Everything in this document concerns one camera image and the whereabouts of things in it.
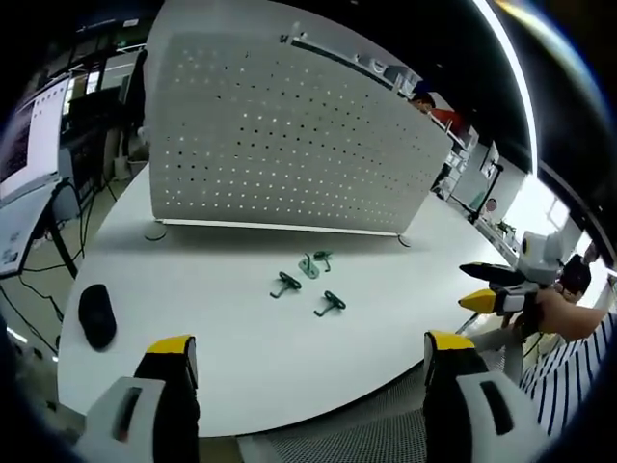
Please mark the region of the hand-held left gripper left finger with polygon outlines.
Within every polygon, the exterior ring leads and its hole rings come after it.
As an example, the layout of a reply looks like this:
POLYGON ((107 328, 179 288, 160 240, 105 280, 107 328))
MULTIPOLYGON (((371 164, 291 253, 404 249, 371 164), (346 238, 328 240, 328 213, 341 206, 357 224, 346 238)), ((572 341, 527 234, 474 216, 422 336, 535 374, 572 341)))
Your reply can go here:
POLYGON ((85 462, 198 462, 198 387, 196 338, 157 341, 90 408, 76 452, 85 462))

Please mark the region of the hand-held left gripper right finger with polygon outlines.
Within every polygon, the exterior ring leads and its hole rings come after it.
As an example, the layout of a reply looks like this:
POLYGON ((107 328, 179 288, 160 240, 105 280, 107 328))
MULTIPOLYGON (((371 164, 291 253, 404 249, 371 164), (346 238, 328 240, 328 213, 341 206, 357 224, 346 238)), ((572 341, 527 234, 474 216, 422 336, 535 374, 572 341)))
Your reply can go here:
POLYGON ((550 444, 514 372, 488 368, 484 339, 424 334, 428 462, 536 462, 550 444))

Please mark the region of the person's right hand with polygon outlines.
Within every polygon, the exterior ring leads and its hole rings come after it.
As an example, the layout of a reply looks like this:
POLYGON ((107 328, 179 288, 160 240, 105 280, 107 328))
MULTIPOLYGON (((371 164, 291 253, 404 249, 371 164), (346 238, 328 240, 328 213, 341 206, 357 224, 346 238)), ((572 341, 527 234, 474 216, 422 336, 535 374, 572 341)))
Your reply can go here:
POLYGON ((501 327, 507 328, 513 325, 522 339, 538 333, 543 312, 536 299, 542 289, 546 287, 533 283, 504 287, 501 292, 503 294, 501 327))

